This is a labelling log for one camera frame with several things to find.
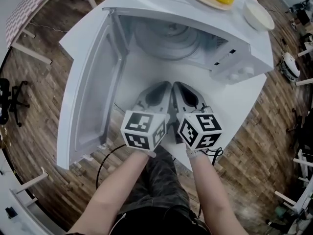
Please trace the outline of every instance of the desk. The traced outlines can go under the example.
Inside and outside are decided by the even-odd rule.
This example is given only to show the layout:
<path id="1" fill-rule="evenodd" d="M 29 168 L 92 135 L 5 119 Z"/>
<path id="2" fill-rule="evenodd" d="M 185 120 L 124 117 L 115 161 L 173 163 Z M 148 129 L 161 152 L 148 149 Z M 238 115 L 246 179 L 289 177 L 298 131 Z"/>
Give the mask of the desk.
<path id="1" fill-rule="evenodd" d="M 0 150 L 0 166 L 3 175 L 0 176 L 0 227 L 8 235 L 64 235 L 66 232 L 55 224 L 37 206 L 37 198 L 30 198 L 25 189 L 40 180 L 46 180 L 47 174 L 21 185 L 11 170 L 5 156 Z M 9 219 L 5 208 L 13 207 L 18 214 Z"/>
<path id="2" fill-rule="evenodd" d="M 25 33 L 31 38 L 35 38 L 35 35 L 27 31 L 25 28 L 48 1 L 49 0 L 22 0 L 6 20 L 5 39 L 7 48 L 14 47 L 46 64 L 51 64 L 52 60 L 49 58 L 17 43 L 17 40 L 22 33 Z M 97 6 L 94 0 L 88 1 L 93 8 Z"/>
<path id="3" fill-rule="evenodd" d="M 95 38 L 95 32 L 101 25 L 102 11 L 100 4 L 84 16 L 60 41 L 62 47 L 73 58 L 72 69 L 84 63 L 90 51 L 90 45 Z M 140 60 L 146 64 L 146 69 L 137 66 L 125 67 L 115 97 L 115 103 L 122 110 L 130 109 L 138 95 L 155 82 L 167 80 L 184 82 L 198 90 L 217 113 L 223 123 L 224 132 L 215 145 L 215 148 L 228 145 L 243 124 L 252 109 L 265 83 L 266 76 L 261 74 L 235 85 L 223 85 L 208 78 L 208 71 L 188 65 L 167 67 L 155 62 L 151 65 L 151 57 L 129 54 L 128 60 Z M 178 161 L 191 170 L 191 165 L 185 153 L 185 144 L 175 144 L 170 135 L 167 135 L 161 145 L 167 149 Z"/>
<path id="4" fill-rule="evenodd" d="M 309 162 L 304 161 L 304 160 L 293 159 L 293 161 L 295 163 L 299 163 L 301 165 L 303 164 L 306 166 L 313 167 L 313 163 L 309 163 Z M 313 177 L 310 179 L 310 181 L 308 182 L 308 185 L 305 188 L 304 192 L 302 193 L 301 197 L 296 202 L 289 199 L 288 197 L 284 196 L 283 194 L 281 194 L 278 191 L 276 191 L 275 194 L 286 201 L 286 202 L 284 202 L 285 206 L 287 206 L 288 208 L 290 208 L 291 210 L 293 210 L 296 213 L 300 213 L 302 210 L 307 208 L 307 206 L 311 200 L 310 195 L 312 192 L 313 192 Z"/>

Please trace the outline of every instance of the cable on floor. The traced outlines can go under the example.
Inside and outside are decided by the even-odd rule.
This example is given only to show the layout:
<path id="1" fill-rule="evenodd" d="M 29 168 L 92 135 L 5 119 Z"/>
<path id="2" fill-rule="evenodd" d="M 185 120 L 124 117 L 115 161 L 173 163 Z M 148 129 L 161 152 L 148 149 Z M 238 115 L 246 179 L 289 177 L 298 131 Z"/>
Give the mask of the cable on floor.
<path id="1" fill-rule="evenodd" d="M 272 10 L 272 9 L 267 9 L 267 8 L 265 8 L 267 11 L 272 11 L 272 12 L 276 12 L 276 13 L 280 13 L 280 14 L 282 14 L 283 15 L 283 13 L 282 12 L 280 12 L 280 11 L 276 11 L 276 10 Z"/>
<path id="2" fill-rule="evenodd" d="M 43 27 L 43 28 L 48 28 L 48 29 L 52 29 L 54 31 L 59 31 L 59 32 L 62 32 L 62 33 L 68 33 L 68 31 L 62 31 L 62 30 L 59 30 L 59 29 L 55 29 L 55 28 L 52 28 L 52 27 L 49 27 L 49 26 L 45 26 L 45 25 L 40 25 L 40 24 L 35 24 L 35 23 L 29 23 L 33 26 L 36 26 L 36 27 Z"/>
<path id="3" fill-rule="evenodd" d="M 98 189 L 98 180 L 99 180 L 99 174 L 100 174 L 100 171 L 101 171 L 101 168 L 105 162 L 105 160 L 109 157 L 109 155 L 111 155 L 114 151 L 117 151 L 119 148 L 122 148 L 124 147 L 126 144 L 122 144 L 120 146 L 118 146 L 117 148 L 115 148 L 113 151 L 111 151 L 105 158 L 104 160 L 102 161 L 100 167 L 99 167 L 99 170 L 98 170 L 98 174 L 97 174 L 97 178 L 96 178 L 96 189 Z"/>

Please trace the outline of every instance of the chair leg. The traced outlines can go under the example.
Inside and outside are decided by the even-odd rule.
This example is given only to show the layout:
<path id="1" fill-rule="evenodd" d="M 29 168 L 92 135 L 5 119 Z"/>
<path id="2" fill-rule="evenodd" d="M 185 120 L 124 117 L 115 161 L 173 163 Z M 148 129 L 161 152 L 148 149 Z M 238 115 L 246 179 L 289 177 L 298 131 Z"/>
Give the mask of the chair leg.
<path id="1" fill-rule="evenodd" d="M 287 129 L 286 132 L 291 132 L 291 131 L 295 131 L 297 128 L 293 128 L 293 129 Z"/>
<path id="2" fill-rule="evenodd" d="M 16 104 L 17 105 L 21 105 L 21 106 L 25 106 L 26 108 L 29 108 L 29 104 L 24 104 L 24 103 L 21 103 L 21 102 L 18 102 L 18 101 L 16 101 Z"/>
<path id="3" fill-rule="evenodd" d="M 298 114 L 297 114 L 296 109 L 295 109 L 295 108 L 293 108 L 291 111 L 294 113 L 294 115 L 295 115 L 295 119 L 298 119 Z"/>
<path id="4" fill-rule="evenodd" d="M 19 119 L 18 119 L 18 111 L 17 111 L 16 107 L 14 107 L 14 108 L 12 109 L 12 111 L 13 111 L 13 113 L 14 113 L 14 117 L 15 117 L 15 122 L 16 122 L 16 124 L 17 124 L 19 127 L 21 127 L 22 124 L 19 122 Z"/>
<path id="5" fill-rule="evenodd" d="M 18 87 L 17 86 L 13 86 L 12 87 L 12 101 L 11 101 L 11 107 L 9 109 L 10 112 L 14 113 L 16 124 L 19 127 L 21 127 L 22 124 L 19 122 L 18 112 L 17 112 L 17 107 L 16 106 L 17 105 L 22 105 L 22 106 L 25 106 L 25 107 L 29 108 L 29 104 L 24 104 L 24 103 L 18 102 L 18 96 L 19 96 L 19 94 L 21 92 L 23 84 L 27 85 L 28 82 L 27 81 L 22 81 L 21 84 Z"/>

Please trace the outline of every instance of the wrist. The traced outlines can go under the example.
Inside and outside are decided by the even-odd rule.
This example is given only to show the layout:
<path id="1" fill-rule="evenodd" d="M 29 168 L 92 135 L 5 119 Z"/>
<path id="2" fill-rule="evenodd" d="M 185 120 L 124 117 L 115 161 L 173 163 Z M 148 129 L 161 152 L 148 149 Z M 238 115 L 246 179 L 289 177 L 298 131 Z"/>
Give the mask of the wrist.
<path id="1" fill-rule="evenodd" d="M 140 150 L 136 150 L 133 155 L 138 158 L 138 159 L 143 159 L 143 160 L 147 160 L 150 158 L 150 156 L 145 153 L 144 151 L 140 151 Z"/>
<path id="2" fill-rule="evenodd" d="M 196 158 L 198 156 L 206 156 L 202 151 L 200 150 L 190 150 L 189 148 L 186 149 L 187 157 L 189 159 Z"/>

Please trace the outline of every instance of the microwave knob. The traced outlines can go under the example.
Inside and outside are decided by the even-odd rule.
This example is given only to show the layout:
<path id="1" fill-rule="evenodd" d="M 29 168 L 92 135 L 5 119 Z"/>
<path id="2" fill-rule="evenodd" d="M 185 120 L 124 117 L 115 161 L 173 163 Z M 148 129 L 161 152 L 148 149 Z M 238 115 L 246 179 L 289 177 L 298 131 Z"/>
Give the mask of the microwave knob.
<path id="1" fill-rule="evenodd" d="M 229 76 L 229 80 L 231 80 L 231 81 L 237 81 L 237 80 L 239 80 L 239 75 L 237 75 L 237 74 L 231 74 L 231 75 Z"/>
<path id="2" fill-rule="evenodd" d="M 244 67 L 244 73 L 248 75 L 248 77 L 254 76 L 254 69 L 252 67 Z"/>

